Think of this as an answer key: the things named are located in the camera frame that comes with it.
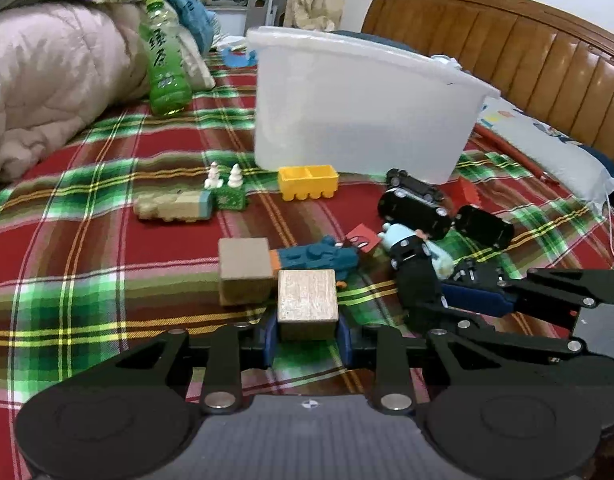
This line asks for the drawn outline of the tan wooden cube block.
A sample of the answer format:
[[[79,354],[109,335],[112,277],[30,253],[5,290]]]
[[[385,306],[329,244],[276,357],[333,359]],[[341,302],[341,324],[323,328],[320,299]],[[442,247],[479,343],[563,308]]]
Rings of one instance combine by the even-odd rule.
[[[267,238],[221,238],[218,241],[218,274],[222,306],[267,301],[275,284]]]

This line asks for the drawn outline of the light wooden cube block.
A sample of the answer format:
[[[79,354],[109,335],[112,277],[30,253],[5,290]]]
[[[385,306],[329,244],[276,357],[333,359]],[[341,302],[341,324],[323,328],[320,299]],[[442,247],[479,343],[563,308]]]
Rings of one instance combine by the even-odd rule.
[[[339,322],[335,271],[281,270],[278,328],[283,341],[329,340]]]

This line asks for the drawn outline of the light blue toy figure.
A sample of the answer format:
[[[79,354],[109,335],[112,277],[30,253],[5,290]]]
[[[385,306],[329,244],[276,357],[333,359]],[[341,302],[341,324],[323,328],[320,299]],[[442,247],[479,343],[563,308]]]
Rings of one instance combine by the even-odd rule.
[[[386,222],[377,236],[394,270],[408,259],[423,257],[429,260],[440,280],[447,280],[452,275],[455,268],[452,257],[431,242],[422,231],[412,230],[400,223]]]

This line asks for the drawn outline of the teal orange toy figure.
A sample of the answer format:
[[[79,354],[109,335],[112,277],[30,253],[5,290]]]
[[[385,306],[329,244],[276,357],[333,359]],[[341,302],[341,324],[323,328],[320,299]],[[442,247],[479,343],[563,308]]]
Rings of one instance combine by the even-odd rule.
[[[344,247],[330,235],[316,243],[272,249],[269,256],[275,273],[280,270],[333,270],[336,286],[340,288],[347,286],[347,278],[359,264],[357,249]]]

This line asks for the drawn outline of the red toy brick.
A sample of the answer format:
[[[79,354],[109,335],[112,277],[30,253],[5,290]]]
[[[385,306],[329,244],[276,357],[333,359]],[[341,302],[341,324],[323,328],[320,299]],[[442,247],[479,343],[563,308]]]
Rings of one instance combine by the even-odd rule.
[[[477,186],[464,177],[457,177],[443,185],[443,192],[452,203],[452,208],[458,210],[463,206],[482,207]]]

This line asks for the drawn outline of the white patterned pillow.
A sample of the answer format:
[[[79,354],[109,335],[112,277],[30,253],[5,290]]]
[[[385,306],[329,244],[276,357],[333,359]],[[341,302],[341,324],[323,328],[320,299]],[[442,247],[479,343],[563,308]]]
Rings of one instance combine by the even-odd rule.
[[[528,156],[595,212],[614,192],[614,162],[502,98],[486,98],[478,124]]]

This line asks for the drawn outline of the plaid bed sheet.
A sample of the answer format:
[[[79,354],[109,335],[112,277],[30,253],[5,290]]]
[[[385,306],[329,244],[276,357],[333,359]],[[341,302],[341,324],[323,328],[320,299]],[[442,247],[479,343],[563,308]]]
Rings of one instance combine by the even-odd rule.
[[[285,202],[277,175],[257,168],[252,154],[256,68],[231,70],[218,55],[208,65],[216,87],[185,112],[153,117],[147,101],[109,108],[0,188],[0,479],[30,478],[12,430],[38,391],[169,328],[201,335],[257,320],[263,309],[219,306],[219,238],[267,237],[273,249],[343,240],[360,223],[380,231],[382,171],[341,174],[331,200]],[[223,175],[241,165],[245,211],[197,223],[136,218],[138,194],[202,186],[211,162]],[[514,223],[515,237],[499,254],[452,231],[439,245],[456,261],[498,263],[513,278],[548,266],[614,268],[614,214],[612,222],[596,216],[484,141],[467,144],[444,191],[460,195],[467,180],[482,209]],[[271,370],[243,374],[253,394],[362,393],[371,384],[366,370],[343,370],[334,344],[282,348]]]

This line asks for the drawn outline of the yellow toy brick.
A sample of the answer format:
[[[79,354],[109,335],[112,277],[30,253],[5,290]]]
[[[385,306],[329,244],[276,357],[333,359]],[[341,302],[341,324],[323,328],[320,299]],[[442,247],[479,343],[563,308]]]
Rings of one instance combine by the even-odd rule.
[[[331,165],[282,167],[278,170],[278,184],[286,202],[332,198],[339,187],[339,173]]]

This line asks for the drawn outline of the wooden bed headboard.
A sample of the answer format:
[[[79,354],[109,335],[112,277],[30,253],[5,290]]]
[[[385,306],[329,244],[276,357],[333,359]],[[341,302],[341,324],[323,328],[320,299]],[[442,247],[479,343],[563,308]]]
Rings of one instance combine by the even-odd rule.
[[[373,0],[362,30],[455,58],[614,161],[614,34],[532,0]]]

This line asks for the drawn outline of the white translucent plastic bin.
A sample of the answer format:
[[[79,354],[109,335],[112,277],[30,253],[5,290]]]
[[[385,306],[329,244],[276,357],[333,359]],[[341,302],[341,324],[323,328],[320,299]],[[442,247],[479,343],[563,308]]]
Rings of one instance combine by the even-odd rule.
[[[406,170],[449,180],[486,98],[498,89],[418,53],[331,32],[257,27],[257,166]]]

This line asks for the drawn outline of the green tea bottle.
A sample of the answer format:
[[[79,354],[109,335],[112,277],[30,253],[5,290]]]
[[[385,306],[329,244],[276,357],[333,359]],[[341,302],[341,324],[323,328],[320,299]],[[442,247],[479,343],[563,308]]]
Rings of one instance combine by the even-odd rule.
[[[192,101],[192,89],[183,67],[178,18],[165,0],[147,0],[146,18],[139,35],[148,58],[149,100],[157,116],[177,114]]]

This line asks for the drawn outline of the blue pillow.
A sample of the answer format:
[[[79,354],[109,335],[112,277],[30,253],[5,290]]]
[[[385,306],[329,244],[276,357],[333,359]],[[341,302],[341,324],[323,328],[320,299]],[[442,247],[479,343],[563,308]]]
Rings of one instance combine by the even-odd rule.
[[[396,49],[400,49],[407,52],[412,53],[420,53],[417,50],[409,47],[407,44],[404,44],[400,41],[395,41],[392,39],[383,38],[380,36],[375,36],[371,34],[365,34],[364,32],[352,32],[351,30],[333,30],[331,34],[336,34],[337,36],[343,36],[348,38],[361,39],[365,41],[373,42],[373,44],[383,44],[383,46],[392,47]]]

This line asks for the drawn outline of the blue plastic toy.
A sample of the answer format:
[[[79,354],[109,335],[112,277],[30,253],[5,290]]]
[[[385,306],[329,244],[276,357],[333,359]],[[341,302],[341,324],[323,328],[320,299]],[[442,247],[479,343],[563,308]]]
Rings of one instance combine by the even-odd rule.
[[[231,47],[224,47],[219,50],[222,64],[229,68],[248,68],[257,65],[255,51],[233,50]]]

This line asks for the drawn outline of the pink quilt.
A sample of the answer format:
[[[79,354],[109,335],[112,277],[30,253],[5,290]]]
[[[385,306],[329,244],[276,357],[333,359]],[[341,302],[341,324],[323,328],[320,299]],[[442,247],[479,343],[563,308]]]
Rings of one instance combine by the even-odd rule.
[[[0,12],[0,182],[18,180],[110,105],[150,89],[138,4]]]

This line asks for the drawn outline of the grey folding stool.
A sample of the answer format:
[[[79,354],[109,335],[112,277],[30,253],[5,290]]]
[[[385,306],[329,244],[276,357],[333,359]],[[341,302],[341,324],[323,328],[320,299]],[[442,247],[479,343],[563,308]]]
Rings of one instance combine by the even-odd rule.
[[[249,0],[245,30],[259,26],[284,25],[287,0]]]

